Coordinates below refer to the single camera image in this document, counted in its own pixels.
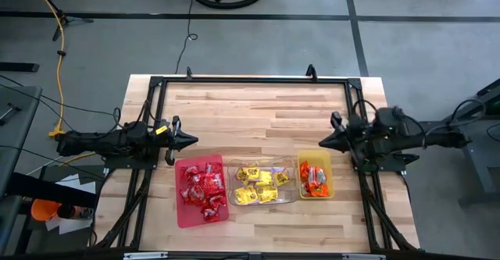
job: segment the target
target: candy wrapper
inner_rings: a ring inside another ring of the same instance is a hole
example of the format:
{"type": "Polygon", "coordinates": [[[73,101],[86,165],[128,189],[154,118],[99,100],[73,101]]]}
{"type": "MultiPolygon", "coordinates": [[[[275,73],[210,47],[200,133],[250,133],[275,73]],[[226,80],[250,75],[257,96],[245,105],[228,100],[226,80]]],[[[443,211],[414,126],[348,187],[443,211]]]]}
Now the candy wrapper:
{"type": "Polygon", "coordinates": [[[271,175],[271,172],[261,170],[260,176],[259,176],[259,181],[257,181],[257,183],[255,183],[255,185],[257,187],[272,186],[273,185],[273,176],[271,175]]]}
{"type": "Polygon", "coordinates": [[[203,219],[205,222],[217,222],[219,221],[219,213],[216,209],[205,207],[202,209],[203,219]]]}
{"type": "Polygon", "coordinates": [[[278,189],[273,186],[258,187],[257,195],[259,196],[260,204],[276,201],[278,199],[278,189]]]}
{"type": "Polygon", "coordinates": [[[257,167],[249,167],[247,168],[248,172],[248,181],[257,181],[260,178],[260,169],[257,167]]]}
{"type": "Polygon", "coordinates": [[[189,195],[190,187],[186,188],[184,190],[179,191],[179,195],[182,198],[182,201],[184,202],[185,205],[192,204],[191,197],[189,195]]]}
{"type": "Polygon", "coordinates": [[[259,202],[257,191],[252,185],[234,190],[234,195],[239,205],[250,205],[259,202]]]}
{"type": "Polygon", "coordinates": [[[248,185],[248,170],[246,168],[238,169],[236,179],[240,180],[245,186],[248,185]]]}
{"type": "Polygon", "coordinates": [[[273,172],[273,178],[274,183],[278,187],[290,182],[290,178],[288,178],[287,174],[284,171],[273,172]]]}
{"type": "Polygon", "coordinates": [[[219,209],[219,206],[227,206],[226,198],[222,194],[215,195],[209,198],[209,205],[215,210],[219,209]]]}
{"type": "Polygon", "coordinates": [[[200,171],[197,166],[188,166],[183,170],[182,179],[188,181],[193,175],[198,173],[200,173],[200,171]]]}
{"type": "Polygon", "coordinates": [[[207,163],[205,173],[222,173],[222,166],[218,163],[207,163]]]}
{"type": "Polygon", "coordinates": [[[202,188],[206,195],[212,196],[224,192],[224,184],[221,175],[221,173],[207,173],[205,175],[202,188]]]}
{"type": "Polygon", "coordinates": [[[309,187],[311,190],[311,195],[313,197],[318,198],[326,198],[328,197],[328,186],[327,185],[318,185],[314,187],[309,187]]]}

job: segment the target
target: butcher block tabletop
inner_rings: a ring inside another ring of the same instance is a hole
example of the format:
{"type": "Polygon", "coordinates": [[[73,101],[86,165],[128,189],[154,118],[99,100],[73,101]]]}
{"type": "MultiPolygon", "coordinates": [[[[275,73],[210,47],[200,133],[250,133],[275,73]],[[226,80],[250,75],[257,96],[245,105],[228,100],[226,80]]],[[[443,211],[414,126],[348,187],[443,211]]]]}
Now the butcher block tabletop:
{"type": "MultiPolygon", "coordinates": [[[[122,123],[136,120],[147,97],[151,75],[131,75],[123,102],[122,123]]],[[[363,77],[366,100],[387,105],[379,77],[363,77]]],[[[159,89],[156,89],[155,114],[159,89]]],[[[330,135],[333,111],[347,116],[345,92],[339,84],[216,84],[170,83],[162,117],[179,116],[182,129],[199,142],[177,153],[176,159],[220,154],[232,159],[292,157],[301,150],[322,149],[330,135]]],[[[370,118],[373,111],[367,107],[370,118]]],[[[368,252],[363,205],[349,154],[328,150],[335,195],[326,200],[301,200],[282,205],[233,206],[221,223],[181,229],[177,225],[175,177],[160,152],[153,172],[141,238],[141,250],[368,252]]],[[[120,217],[131,171],[118,169],[102,189],[95,231],[101,239],[120,217]]],[[[402,178],[380,173],[387,214],[410,244],[419,247],[413,214],[402,178]]],[[[380,222],[374,218],[382,244],[380,222]]],[[[130,242],[135,214],[130,219],[130,242]]]]}

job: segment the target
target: clear plastic container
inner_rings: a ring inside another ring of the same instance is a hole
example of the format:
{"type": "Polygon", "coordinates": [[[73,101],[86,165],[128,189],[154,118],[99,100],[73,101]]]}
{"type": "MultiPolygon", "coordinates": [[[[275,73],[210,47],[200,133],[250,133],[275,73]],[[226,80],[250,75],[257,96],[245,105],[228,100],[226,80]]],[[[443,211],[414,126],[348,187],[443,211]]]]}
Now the clear plastic container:
{"type": "MultiPolygon", "coordinates": [[[[237,172],[241,168],[248,168],[248,167],[258,167],[259,170],[261,171],[263,170],[270,172],[272,172],[273,169],[275,170],[280,169],[280,171],[282,170],[282,172],[284,172],[290,179],[289,182],[281,186],[277,186],[278,195],[276,200],[264,203],[256,202],[255,204],[248,204],[248,205],[275,205],[275,204],[294,202],[298,200],[298,185],[297,185],[297,170],[296,170],[297,166],[296,166],[296,161],[293,158],[285,157],[285,158],[266,159],[259,161],[243,161],[239,159],[234,159],[225,166],[227,166],[227,179],[229,180],[228,197],[229,197],[229,202],[232,205],[247,206],[238,204],[238,200],[236,198],[236,194],[234,193],[234,191],[239,188],[247,187],[247,185],[245,185],[243,182],[237,179],[237,172]]],[[[258,186],[256,186],[255,183],[256,182],[254,181],[249,181],[248,185],[252,185],[258,188],[258,186]]]]}
{"type": "Polygon", "coordinates": [[[297,167],[297,177],[298,182],[300,183],[300,165],[307,161],[310,166],[320,167],[325,172],[325,176],[327,177],[327,185],[328,185],[328,197],[320,198],[320,197],[306,197],[300,193],[300,197],[304,199],[325,199],[325,198],[333,198],[335,195],[334,191],[334,178],[331,171],[331,163],[330,163],[330,153],[325,150],[304,150],[298,153],[298,167],[297,167]]]}

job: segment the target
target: metal bracket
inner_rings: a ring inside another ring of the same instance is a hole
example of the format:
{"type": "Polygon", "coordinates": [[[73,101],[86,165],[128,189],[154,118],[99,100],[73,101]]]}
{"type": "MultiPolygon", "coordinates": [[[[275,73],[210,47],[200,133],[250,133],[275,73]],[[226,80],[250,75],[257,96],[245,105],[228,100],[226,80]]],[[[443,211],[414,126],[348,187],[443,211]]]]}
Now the metal bracket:
{"type": "Polygon", "coordinates": [[[344,260],[385,260],[385,255],[343,254],[344,260]]]}
{"type": "Polygon", "coordinates": [[[186,79],[192,80],[193,79],[192,76],[193,76],[193,73],[191,72],[191,68],[190,67],[186,68],[186,79]]]}
{"type": "Polygon", "coordinates": [[[307,71],[305,72],[306,77],[311,77],[311,80],[314,82],[318,81],[318,75],[316,74],[316,69],[314,69],[314,66],[312,64],[309,64],[307,67],[307,71]]]}
{"type": "Polygon", "coordinates": [[[163,77],[151,77],[149,79],[149,87],[157,87],[162,83],[163,77]]]}
{"type": "Polygon", "coordinates": [[[11,112],[20,112],[21,111],[21,108],[16,107],[13,103],[8,103],[7,105],[9,106],[9,109],[7,110],[7,112],[4,112],[4,114],[2,116],[0,116],[0,126],[4,125],[6,123],[5,119],[7,118],[7,116],[9,116],[9,114],[11,112]]]}
{"type": "Polygon", "coordinates": [[[123,255],[123,260],[167,259],[168,257],[169,257],[168,252],[136,252],[136,253],[125,253],[123,255]]]}
{"type": "Polygon", "coordinates": [[[361,90],[361,80],[359,78],[348,78],[347,82],[357,90],[361,90]]]}

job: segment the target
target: red candy wrapper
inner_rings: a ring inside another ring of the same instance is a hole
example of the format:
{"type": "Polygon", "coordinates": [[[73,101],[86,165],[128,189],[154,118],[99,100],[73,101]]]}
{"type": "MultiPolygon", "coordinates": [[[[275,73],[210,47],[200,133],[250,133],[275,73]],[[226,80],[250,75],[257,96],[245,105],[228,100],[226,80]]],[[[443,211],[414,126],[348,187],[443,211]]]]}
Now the red candy wrapper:
{"type": "Polygon", "coordinates": [[[209,205],[211,208],[217,210],[219,206],[226,206],[226,198],[222,194],[215,195],[209,198],[209,205]]]}
{"type": "Polygon", "coordinates": [[[189,197],[196,206],[202,207],[206,205],[205,193],[199,185],[191,187],[189,190],[189,197]]]}
{"type": "Polygon", "coordinates": [[[202,183],[203,190],[208,196],[224,192],[224,184],[220,173],[207,173],[202,183]]]}
{"type": "Polygon", "coordinates": [[[205,167],[205,172],[206,173],[221,173],[222,172],[222,166],[218,163],[207,163],[205,167]]]}
{"type": "Polygon", "coordinates": [[[199,169],[197,166],[188,166],[186,169],[183,171],[182,178],[184,180],[189,180],[193,175],[196,175],[200,173],[199,169]]]}
{"type": "Polygon", "coordinates": [[[204,173],[198,173],[189,177],[188,181],[199,185],[203,181],[204,177],[205,177],[204,173]]]}
{"type": "Polygon", "coordinates": [[[205,222],[217,222],[219,221],[219,213],[213,208],[203,208],[202,209],[203,219],[205,222]]]}
{"type": "Polygon", "coordinates": [[[189,204],[192,203],[191,196],[189,195],[190,189],[191,188],[189,187],[189,188],[187,188],[185,190],[180,190],[179,191],[179,195],[182,198],[182,200],[184,201],[185,205],[189,205],[189,204]]]}

